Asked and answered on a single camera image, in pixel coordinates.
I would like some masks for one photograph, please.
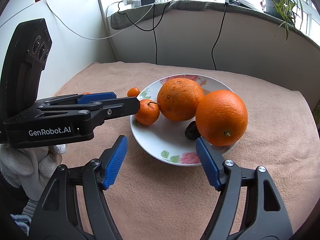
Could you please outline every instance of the spider plant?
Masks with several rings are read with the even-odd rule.
[[[302,21],[303,21],[303,10],[302,10],[302,3],[301,0],[280,0],[279,3],[277,3],[276,1],[272,0],[277,12],[281,15],[282,19],[283,19],[283,23],[281,23],[277,30],[284,25],[285,27],[285,32],[286,32],[286,39],[285,41],[288,40],[288,36],[289,36],[289,25],[291,25],[295,31],[297,31],[296,29],[296,17],[300,17],[299,15],[297,15],[298,12],[298,6],[297,6],[297,2],[299,2],[300,5],[300,9],[301,9],[301,25],[300,28],[302,27]]]

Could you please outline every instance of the black cable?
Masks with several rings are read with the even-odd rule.
[[[155,4],[152,5],[152,6],[153,6],[153,19],[152,19],[152,29],[150,29],[150,30],[144,30],[144,29],[140,28],[139,26],[137,26],[132,20],[130,20],[130,18],[129,18],[129,16],[127,15],[127,13],[120,13],[120,12],[119,12],[119,11],[120,11],[120,6],[119,6],[119,5],[120,5],[120,3],[123,2],[123,1],[118,2],[118,11],[117,11],[118,14],[126,15],[126,17],[128,18],[128,20],[129,20],[134,26],[136,26],[138,29],[140,29],[140,30],[142,30],[142,31],[144,31],[144,32],[151,32],[151,31],[153,31],[153,34],[154,34],[154,37],[155,37],[155,44],[156,44],[156,64],[157,64],[157,65],[158,65],[158,60],[157,60],[158,45],[157,45],[155,28],[157,28],[158,25],[160,24],[160,22],[161,22],[161,20],[162,20],[162,18],[163,18],[165,9],[166,9],[167,6],[168,6],[171,2],[173,2],[173,1],[175,1],[175,0],[171,0],[171,1],[167,2],[167,4],[164,6],[164,9],[163,9],[162,14],[161,14],[161,18],[160,18],[160,20],[159,20],[159,22],[157,23],[156,26],[155,26]]]
[[[226,9],[227,9],[227,6],[224,7],[224,14],[223,14],[223,18],[222,18],[222,22],[221,22],[221,27],[220,27],[220,31],[219,31],[219,35],[218,35],[218,38],[216,40],[216,42],[214,43],[213,47],[212,47],[212,50],[211,50],[211,57],[212,57],[212,61],[213,61],[213,64],[214,64],[214,68],[215,70],[217,70],[217,67],[216,67],[216,64],[214,62],[214,59],[213,59],[213,49],[214,47],[216,46],[219,38],[220,38],[220,34],[221,34],[221,30],[222,30],[222,26],[223,26],[223,21],[224,21],[224,17],[226,16]]]

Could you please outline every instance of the orange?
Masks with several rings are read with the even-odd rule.
[[[217,90],[206,95],[196,111],[196,126],[208,142],[227,146],[238,141],[248,124],[244,102],[235,93]]]
[[[159,118],[160,111],[158,103],[143,99],[140,101],[140,109],[136,113],[136,120],[143,125],[151,125]]]
[[[164,117],[180,122],[195,117],[199,101],[203,97],[203,90],[197,82],[187,78],[174,78],[161,87],[157,102]]]
[[[137,97],[140,94],[139,88],[131,88],[127,93],[127,97]]]

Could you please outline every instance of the plate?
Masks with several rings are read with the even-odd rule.
[[[216,90],[232,91],[228,86],[211,77],[197,74],[179,74],[153,82],[148,85],[137,98],[139,100],[151,99],[156,102],[158,92],[162,85],[168,80],[178,77],[188,78],[197,82],[205,95]],[[156,159],[177,166],[198,166],[201,165],[201,163],[196,153],[196,141],[191,141],[184,135],[185,129],[193,120],[195,120],[195,118],[184,122],[172,122],[160,113],[156,122],[152,125],[145,126],[138,123],[134,115],[131,115],[130,127],[139,145]],[[226,155],[236,143],[225,147],[212,145],[212,148],[219,151],[222,155]]]

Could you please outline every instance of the plate rim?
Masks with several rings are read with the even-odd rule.
[[[151,84],[147,85],[143,90],[141,90],[141,92],[139,93],[139,95],[140,95],[147,87],[151,86],[152,84],[154,84],[154,83],[156,83],[156,82],[159,82],[159,81],[162,80],[162,79],[169,78],[169,77],[174,77],[174,76],[180,76],[180,75],[196,75],[196,76],[201,76],[201,77],[210,78],[210,79],[213,79],[213,80],[221,83],[222,85],[226,86],[231,92],[234,93],[234,91],[233,91],[230,87],[228,87],[226,84],[222,83],[221,81],[219,81],[219,80],[217,80],[217,79],[215,79],[215,78],[208,77],[208,76],[204,76],[204,75],[201,75],[201,74],[188,74],[188,73],[185,73],[185,74],[175,74],[175,75],[171,75],[171,76],[167,76],[167,77],[160,78],[160,79],[152,82]],[[133,137],[134,137],[134,139],[136,140],[136,142],[137,142],[137,143],[140,145],[140,147],[141,147],[145,152],[147,152],[149,155],[151,155],[152,157],[156,158],[157,160],[159,160],[159,161],[161,161],[161,162],[164,162],[164,163],[167,163],[167,164],[171,164],[171,165],[175,165],[175,166],[180,166],[180,167],[195,167],[195,166],[201,166],[201,163],[184,164],[184,163],[173,163],[173,162],[169,162],[169,161],[167,161],[167,160],[165,160],[165,159],[161,159],[161,158],[153,155],[152,153],[148,152],[148,151],[140,144],[140,142],[137,140],[137,138],[136,138],[136,136],[135,136],[135,133],[134,133],[134,131],[133,131],[133,129],[132,129],[132,127],[133,127],[133,125],[132,125],[132,121],[133,121],[133,120],[132,120],[132,119],[134,118],[134,116],[135,116],[134,114],[133,114],[133,115],[130,115],[130,129],[131,129],[131,132],[132,132]]]

